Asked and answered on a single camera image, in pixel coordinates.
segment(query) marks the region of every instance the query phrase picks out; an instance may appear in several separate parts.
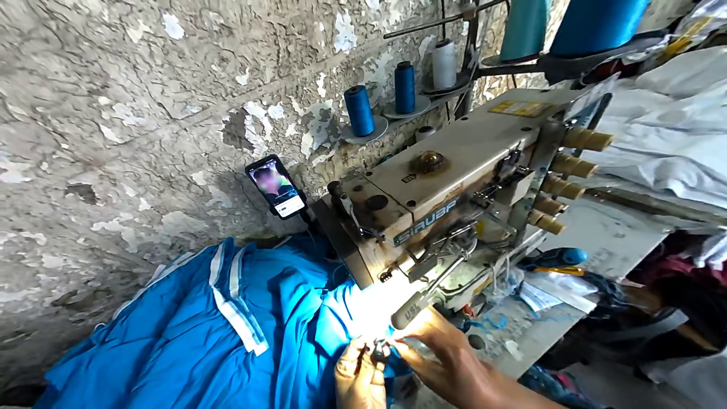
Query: siruba logo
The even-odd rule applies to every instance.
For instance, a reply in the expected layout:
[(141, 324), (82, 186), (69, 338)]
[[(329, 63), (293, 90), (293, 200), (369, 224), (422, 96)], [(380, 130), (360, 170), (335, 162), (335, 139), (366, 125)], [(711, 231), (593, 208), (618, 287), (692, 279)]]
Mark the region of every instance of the siruba logo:
[(424, 216), (422, 220), (417, 221), (412, 227), (394, 237), (394, 245), (399, 246), (401, 243), (411, 239), (415, 234), (426, 229), (434, 222), (444, 217), (445, 214), (449, 213), (449, 211), (457, 205), (457, 200), (458, 199), (454, 199), (450, 203), (445, 204), (437, 210), (434, 210), (433, 212)]

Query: thread spool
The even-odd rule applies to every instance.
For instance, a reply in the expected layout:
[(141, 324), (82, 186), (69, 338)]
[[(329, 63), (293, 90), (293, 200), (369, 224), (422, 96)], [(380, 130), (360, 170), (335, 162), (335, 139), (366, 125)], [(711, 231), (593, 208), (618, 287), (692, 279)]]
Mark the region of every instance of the thread spool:
[(437, 130), (434, 129), (434, 127), (425, 125), (423, 127), (420, 127), (419, 129), (417, 129), (416, 132), (414, 132), (414, 138), (417, 140), (417, 142), (421, 142), (424, 139), (427, 139), (430, 136), (434, 135), (434, 132), (437, 132)]
[(586, 162), (566, 154), (555, 155), (553, 163), (550, 164), (550, 170), (553, 172), (578, 176), (579, 178), (590, 178), (596, 169), (598, 169), (598, 165), (595, 163)]
[(500, 51), (503, 63), (521, 63), (540, 55), (549, 13), (550, 0), (512, 0)]
[(539, 194), (535, 198), (535, 203), (533, 203), (533, 207), (536, 210), (540, 210), (547, 215), (556, 216), (566, 209), (566, 204), (560, 203), (558, 200), (553, 200), (549, 197), (545, 197)]
[(586, 189), (575, 183), (569, 183), (556, 176), (547, 176), (540, 186), (545, 193), (563, 196), (567, 199), (578, 200), (586, 192)]
[(571, 0), (550, 53), (574, 58), (626, 44), (650, 0)]
[(454, 42), (444, 39), (434, 46), (432, 54), (432, 74), (434, 88), (447, 90), (457, 84), (457, 56)]
[(597, 152), (603, 152), (613, 142), (613, 135), (587, 130), (584, 127), (573, 127), (563, 138), (563, 146), (566, 148), (585, 149)]
[(397, 114), (408, 114), (417, 104), (414, 93), (414, 66), (409, 61), (402, 61), (394, 70), (395, 108)]
[(538, 210), (533, 210), (528, 217), (528, 223), (555, 235), (566, 229), (566, 225)]
[(363, 85), (356, 85), (343, 93), (353, 134), (362, 137), (374, 131), (374, 114), (369, 104), (369, 93)]

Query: white stripe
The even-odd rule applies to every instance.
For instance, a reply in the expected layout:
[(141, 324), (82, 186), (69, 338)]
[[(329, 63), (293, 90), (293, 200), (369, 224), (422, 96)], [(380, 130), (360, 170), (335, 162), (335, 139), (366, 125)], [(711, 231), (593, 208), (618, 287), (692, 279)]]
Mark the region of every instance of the white stripe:
[(230, 297), (237, 299), (240, 296), (240, 276), (237, 274), (239, 271), (240, 257), (242, 256), (242, 250), (235, 254), (235, 258), (232, 260), (232, 266), (230, 267)]
[(114, 313), (113, 313), (113, 317), (112, 317), (111, 319), (116, 319), (116, 318), (117, 318), (117, 317), (119, 316), (119, 314), (120, 314), (120, 313), (121, 313), (121, 312), (122, 312), (122, 311), (123, 311), (123, 310), (124, 310), (124, 309), (125, 309), (126, 307), (128, 307), (129, 305), (131, 305), (131, 303), (133, 303), (133, 302), (134, 302), (134, 301), (136, 301), (136, 300), (137, 300), (137, 299), (138, 299), (139, 297), (141, 297), (141, 295), (142, 295), (143, 293), (145, 293), (145, 292), (146, 292), (146, 290), (148, 290), (148, 289), (149, 289), (149, 288), (150, 288), (150, 287), (151, 287), (152, 285), (155, 285), (155, 284), (156, 284), (157, 282), (159, 282), (159, 280), (161, 280), (161, 279), (163, 279), (164, 277), (166, 277), (166, 276), (170, 275), (170, 274), (171, 274), (171, 273), (172, 273), (173, 271), (177, 270), (177, 269), (178, 269), (178, 268), (180, 268), (181, 266), (184, 266), (185, 264), (189, 263), (189, 262), (190, 262), (190, 261), (191, 261), (191, 260), (192, 260), (193, 258), (195, 258), (195, 257), (197, 257), (198, 255), (202, 254), (202, 252), (204, 252), (204, 251), (205, 251), (205, 250), (207, 250), (208, 248), (209, 248), (209, 246), (205, 247), (204, 249), (200, 250), (200, 251), (199, 251), (199, 252), (198, 252), (197, 254), (195, 254), (194, 256), (191, 256), (191, 255), (192, 255), (192, 253), (185, 253), (185, 254), (181, 255), (181, 256), (180, 256), (180, 257), (179, 257), (179, 258), (177, 259), (177, 261), (175, 261), (175, 262), (174, 262), (174, 263), (173, 263), (173, 264), (172, 264), (171, 266), (168, 266), (168, 267), (167, 267), (167, 266), (165, 266), (164, 264), (162, 264), (162, 265), (158, 266), (158, 267), (156, 268), (156, 270), (154, 271), (154, 274), (152, 274), (152, 276), (151, 276), (151, 279), (149, 280), (149, 282), (147, 283), (147, 285), (146, 285), (146, 286), (144, 286), (143, 288), (141, 288), (140, 290), (138, 290), (138, 291), (136, 292), (136, 294), (134, 294), (134, 298), (132, 298), (132, 299), (131, 299), (131, 300), (129, 300), (129, 301), (126, 301), (125, 303), (123, 303), (123, 304), (122, 304), (122, 305), (121, 305), (121, 306), (119, 307), (119, 309), (117, 309), (117, 310), (116, 310), (116, 312), (114, 312)]
[[(236, 311), (237, 308), (235, 308), (232, 303), (225, 301), (222, 293), (215, 287), (217, 279), (220, 277), (220, 271), (222, 270), (222, 253), (224, 252), (224, 246), (225, 243), (222, 242), (222, 244), (220, 244), (217, 248), (217, 253), (215, 253), (212, 262), (209, 264), (209, 286), (212, 288), (212, 294), (214, 294), (214, 303), (217, 304), (217, 309), (220, 310), (220, 313), (227, 319), (230, 325), (232, 325), (235, 332), (237, 332), (237, 335), (242, 340), (242, 344), (245, 345), (245, 350), (248, 352), (254, 351), (255, 355), (260, 355), (268, 350), (268, 342), (263, 341), (263, 344), (255, 342), (255, 339), (252, 337), (250, 324), (247, 322), (245, 316), (239, 314), (238, 311)], [(240, 255), (241, 252), (242, 250), (240, 250), (240, 252), (236, 255), (238, 261), (238, 255)]]

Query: white thread spool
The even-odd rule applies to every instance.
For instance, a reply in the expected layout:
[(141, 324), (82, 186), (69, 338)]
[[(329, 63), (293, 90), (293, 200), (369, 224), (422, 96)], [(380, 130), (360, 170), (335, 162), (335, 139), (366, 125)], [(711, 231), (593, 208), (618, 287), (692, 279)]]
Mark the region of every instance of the white thread spool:
[(437, 130), (434, 129), (434, 127), (425, 125), (423, 127), (420, 127), (419, 129), (417, 129), (416, 132), (414, 132), (414, 138), (417, 140), (417, 142), (421, 142), (424, 139), (427, 139), (430, 136), (434, 135), (434, 132), (437, 132)]
[(434, 46), (432, 55), (432, 71), (434, 74), (434, 88), (446, 90), (457, 83), (457, 56), (454, 42), (444, 39)]

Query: smartphone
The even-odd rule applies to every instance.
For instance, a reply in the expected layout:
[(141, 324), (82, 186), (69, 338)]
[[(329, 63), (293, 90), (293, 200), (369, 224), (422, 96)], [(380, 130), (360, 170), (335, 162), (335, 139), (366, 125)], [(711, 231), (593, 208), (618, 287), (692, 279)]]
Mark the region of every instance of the smartphone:
[(270, 155), (245, 167), (247, 177), (270, 204), (270, 211), (285, 220), (305, 210), (305, 195), (293, 184), (277, 155)]

